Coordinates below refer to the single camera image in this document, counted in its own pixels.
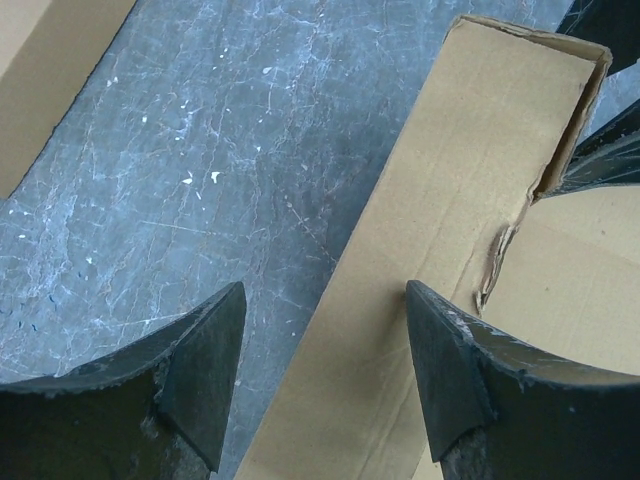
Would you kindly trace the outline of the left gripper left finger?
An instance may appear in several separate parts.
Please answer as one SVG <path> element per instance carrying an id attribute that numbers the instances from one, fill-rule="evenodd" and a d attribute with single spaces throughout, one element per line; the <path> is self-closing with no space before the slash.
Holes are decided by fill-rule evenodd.
<path id="1" fill-rule="evenodd" d="M 233 282 L 62 376 L 1 387 L 5 479 L 206 479 L 219 469 L 246 318 Z"/>

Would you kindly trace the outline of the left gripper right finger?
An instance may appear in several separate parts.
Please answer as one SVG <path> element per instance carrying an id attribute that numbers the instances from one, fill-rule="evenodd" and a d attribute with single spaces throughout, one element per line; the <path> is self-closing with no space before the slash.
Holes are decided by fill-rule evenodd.
<path id="1" fill-rule="evenodd" d="M 433 462 L 447 479 L 635 479 L 639 379 L 529 345 L 420 281 L 411 356 Z"/>

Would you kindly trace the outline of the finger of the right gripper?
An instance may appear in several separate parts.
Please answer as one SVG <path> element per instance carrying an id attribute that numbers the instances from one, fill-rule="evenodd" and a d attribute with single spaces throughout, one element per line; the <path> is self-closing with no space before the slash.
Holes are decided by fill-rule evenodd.
<path id="1" fill-rule="evenodd" d="M 639 184 L 639 101 L 634 101 L 576 148 L 559 183 L 539 198 L 600 187 Z"/>
<path id="2" fill-rule="evenodd" d="M 574 0 L 556 32 L 610 49 L 609 75 L 639 60 L 639 0 Z"/>

